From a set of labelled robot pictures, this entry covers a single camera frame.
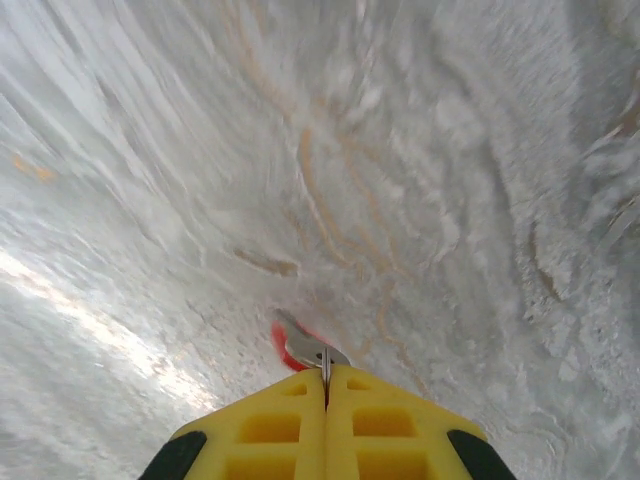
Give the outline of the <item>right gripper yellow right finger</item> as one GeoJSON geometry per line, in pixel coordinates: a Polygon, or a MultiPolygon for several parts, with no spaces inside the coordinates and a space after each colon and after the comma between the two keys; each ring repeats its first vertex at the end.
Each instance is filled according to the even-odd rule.
{"type": "Polygon", "coordinates": [[[515,475],[472,421],[363,370],[334,366],[328,479],[500,480],[515,475]]]}

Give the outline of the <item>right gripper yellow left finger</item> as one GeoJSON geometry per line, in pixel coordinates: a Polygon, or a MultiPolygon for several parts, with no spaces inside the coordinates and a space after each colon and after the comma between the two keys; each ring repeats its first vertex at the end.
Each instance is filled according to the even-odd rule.
{"type": "Polygon", "coordinates": [[[310,369],[179,428],[146,479],[323,479],[325,392],[310,369]]]}

